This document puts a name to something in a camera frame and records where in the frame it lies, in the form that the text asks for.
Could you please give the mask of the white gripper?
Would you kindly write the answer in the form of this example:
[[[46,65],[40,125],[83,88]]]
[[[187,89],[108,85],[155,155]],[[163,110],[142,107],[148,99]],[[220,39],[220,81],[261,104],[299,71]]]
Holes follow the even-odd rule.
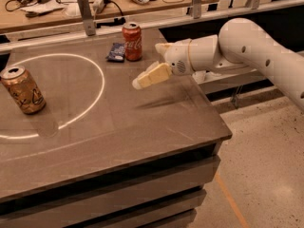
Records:
[[[133,80],[133,87],[143,89],[164,82],[170,78],[172,72],[175,75],[190,75],[192,73],[188,59],[190,42],[190,39],[186,39],[175,43],[157,43],[155,49],[166,63],[154,62]]]

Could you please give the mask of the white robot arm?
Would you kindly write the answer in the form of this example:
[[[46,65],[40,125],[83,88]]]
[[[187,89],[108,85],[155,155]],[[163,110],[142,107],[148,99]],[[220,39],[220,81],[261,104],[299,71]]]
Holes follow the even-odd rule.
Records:
[[[300,109],[304,110],[304,57],[276,42],[251,20],[226,22],[219,34],[175,43],[157,43],[163,61],[155,62],[133,80],[143,89],[172,75],[197,71],[227,73],[251,67],[259,71]]]

